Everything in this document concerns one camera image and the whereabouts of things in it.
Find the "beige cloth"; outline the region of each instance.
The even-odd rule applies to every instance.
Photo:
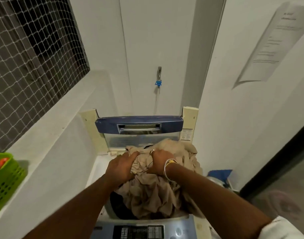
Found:
[[[162,213],[165,218],[189,213],[204,217],[194,201],[182,191],[177,183],[146,173],[147,169],[153,165],[149,153],[156,148],[171,152],[179,164],[202,174],[200,164],[195,157],[197,151],[190,143],[165,139],[147,149],[127,146],[130,154],[134,151],[141,152],[131,168],[135,178],[123,184],[115,192],[122,195],[124,204],[138,219],[151,219],[153,213],[157,212]]]

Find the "right hand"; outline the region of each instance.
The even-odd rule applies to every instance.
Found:
[[[168,159],[175,159],[174,155],[168,151],[165,151],[163,149],[155,149],[154,152],[151,154],[153,159],[153,165],[147,170],[148,174],[156,174],[163,176],[163,170],[165,162]]]

